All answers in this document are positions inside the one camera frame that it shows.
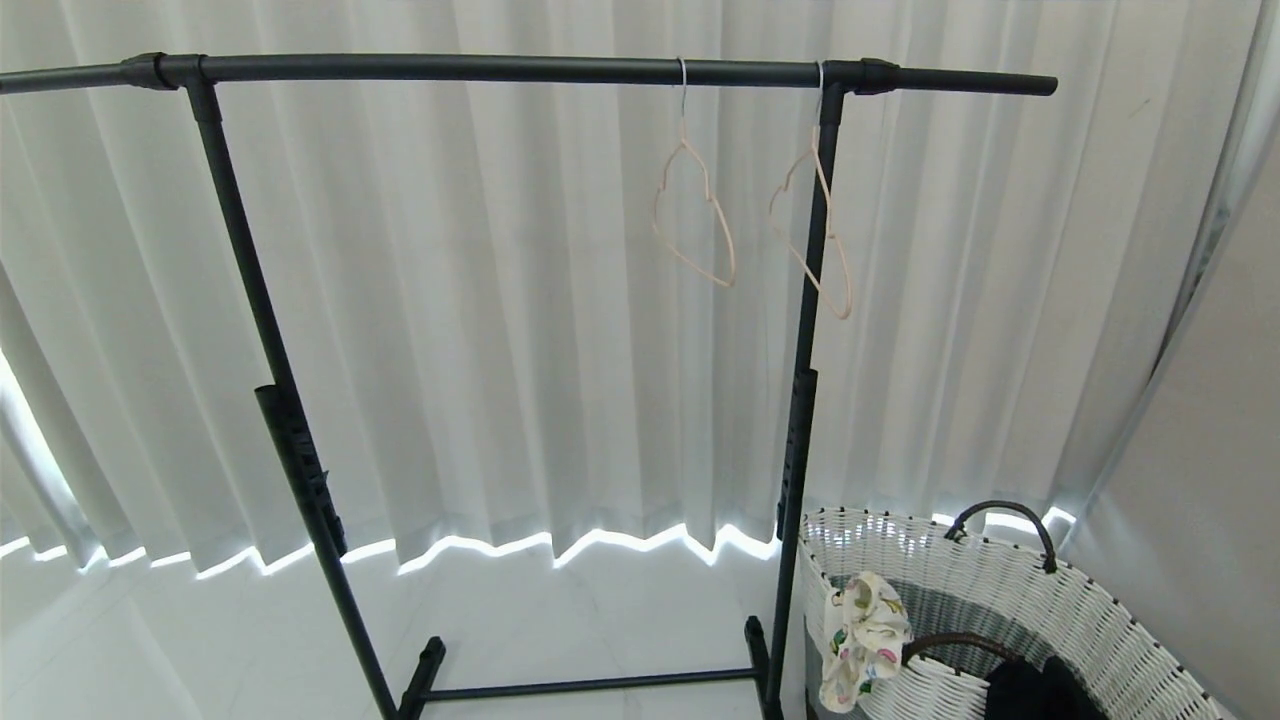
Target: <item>clothes rack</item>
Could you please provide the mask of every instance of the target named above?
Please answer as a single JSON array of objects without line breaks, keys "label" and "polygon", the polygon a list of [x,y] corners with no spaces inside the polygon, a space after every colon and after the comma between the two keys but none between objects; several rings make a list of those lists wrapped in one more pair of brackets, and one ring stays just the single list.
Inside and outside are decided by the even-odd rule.
[{"label": "clothes rack", "polygon": [[[0,73],[0,95],[111,86],[187,92],[192,115],[200,128],[236,264],[270,366],[273,383],[256,388],[255,393],[307,534],[315,544],[316,559],[383,720],[419,720],[425,707],[433,702],[722,680],[751,680],[755,684],[762,717],[781,720],[780,696],[787,619],[791,612],[791,585],[795,577],[805,466],[818,383],[818,373],[809,366],[818,313],[817,287],[810,282],[804,283],[796,328],[786,461],[777,507],[776,532],[782,542],[782,553],[778,564],[772,641],[765,644],[759,619],[748,618],[744,633],[750,665],[727,670],[436,689],[434,683],[444,660],[444,642],[439,637],[433,637],[419,656],[408,688],[397,705],[340,562],[342,555],[347,551],[342,523],[329,496],[328,473],[311,438],[302,398],[284,348],[284,338],[259,264],[223,131],[215,86],[223,82],[257,81],[417,79],[669,86],[685,82],[694,86],[817,88],[819,78],[822,105],[818,160],[828,181],[833,181],[836,143],[844,100],[849,92],[874,95],[893,90],[936,90],[1052,95],[1057,88],[1057,79],[1053,77],[902,68],[876,59],[827,60],[822,63],[819,70],[817,63],[740,60],[417,54],[207,56],[148,53],[113,64]],[[806,249],[806,261],[815,278],[820,278],[822,274],[826,218],[827,205],[815,182]]]}]

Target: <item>basket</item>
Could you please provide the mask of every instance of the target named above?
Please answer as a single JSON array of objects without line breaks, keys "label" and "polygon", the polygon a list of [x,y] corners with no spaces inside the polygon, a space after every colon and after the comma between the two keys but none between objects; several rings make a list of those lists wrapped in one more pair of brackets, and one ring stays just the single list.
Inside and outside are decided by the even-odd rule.
[{"label": "basket", "polygon": [[[1028,516],[1043,552],[966,536],[969,518],[993,507]],[[827,592],[870,570],[899,592],[918,638],[979,635],[1037,666],[1056,655],[1110,720],[1221,719],[1208,693],[1119,600],[1079,569],[1057,561],[1044,525],[1023,505],[982,502],[950,528],[890,512],[823,509],[805,516],[800,542],[809,659],[819,664]],[[972,643],[933,647],[896,678],[878,682],[852,714],[818,716],[980,719],[987,697],[983,678],[1001,662],[988,651]],[[810,685],[813,679],[810,674]],[[809,691],[817,697],[815,687]]]}]

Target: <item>sheer curtain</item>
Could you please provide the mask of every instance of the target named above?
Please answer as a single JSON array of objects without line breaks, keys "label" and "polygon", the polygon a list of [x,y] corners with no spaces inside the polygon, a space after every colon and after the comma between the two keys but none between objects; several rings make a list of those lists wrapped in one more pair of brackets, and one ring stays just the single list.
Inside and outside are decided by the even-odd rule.
[{"label": "sheer curtain", "polygon": [[[819,320],[808,501],[954,512],[998,495],[1073,512],[1149,374],[1257,8],[65,0],[5,4],[0,19],[5,69],[146,50],[430,51],[1057,74],[1051,99],[846,101],[832,204],[855,313]],[[726,524],[768,538],[801,274],[764,206],[817,91],[689,91],[737,241],[732,290],[650,229],[677,88],[220,96],[352,547],[394,538],[404,561],[445,536],[549,532],[562,552],[598,528],[677,524],[704,546]],[[142,544],[197,568],[297,550],[252,396],[266,364],[186,99],[3,105],[0,348],[56,460],[45,474],[84,519],[56,532],[81,553]],[[724,268],[696,169],[677,165],[673,183],[668,232]],[[796,238],[808,187],[781,208]],[[41,478],[4,482],[23,529],[61,516],[40,497],[10,503],[10,486]]]}]

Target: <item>brown handle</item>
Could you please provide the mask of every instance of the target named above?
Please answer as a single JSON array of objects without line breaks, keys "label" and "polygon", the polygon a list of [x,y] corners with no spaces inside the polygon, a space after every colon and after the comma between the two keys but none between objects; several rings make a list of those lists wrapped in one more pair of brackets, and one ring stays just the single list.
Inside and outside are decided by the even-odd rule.
[{"label": "brown handle", "polygon": [[913,657],[925,650],[938,647],[941,644],[970,644],[973,647],[980,647],[992,655],[998,655],[1005,660],[1019,659],[1019,655],[1014,651],[982,635],[975,635],[973,633],[938,633],[936,635],[928,635],[906,643],[906,647],[902,648],[902,665],[906,665]]},{"label": "brown handle", "polygon": [[987,502],[979,502],[973,507],[965,510],[956,518],[956,521],[951,524],[951,529],[943,536],[947,539],[960,542],[960,538],[965,536],[964,524],[978,512],[983,510],[991,510],[993,507],[1001,507],[1004,510],[1012,510],[1021,515],[1025,515],[1028,520],[1036,525],[1036,533],[1039,534],[1041,542],[1044,543],[1044,569],[1046,575],[1052,575],[1057,573],[1057,551],[1053,550],[1053,538],[1048,537],[1048,530],[1044,529],[1044,523],[1041,521],[1039,515],[1037,515],[1030,507],[1018,502],[1010,502],[1006,500],[988,500]]}]

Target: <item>floor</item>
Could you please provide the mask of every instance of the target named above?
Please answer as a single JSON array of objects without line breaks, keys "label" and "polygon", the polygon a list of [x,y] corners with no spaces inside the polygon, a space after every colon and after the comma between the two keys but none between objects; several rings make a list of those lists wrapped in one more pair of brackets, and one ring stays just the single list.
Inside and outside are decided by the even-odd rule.
[{"label": "floor", "polygon": [[[433,634],[439,688],[748,665],[742,623],[772,628],[777,559],[732,546],[713,565],[678,541],[588,547],[553,568],[545,546],[506,557],[447,550],[397,575],[392,555],[348,566],[396,698]],[[792,620],[787,717],[804,717],[803,626]],[[77,571],[29,550],[0,561],[6,720],[375,719],[314,557],[264,577],[212,578],[141,560]],[[424,720],[758,717],[750,682],[438,705]]]}]

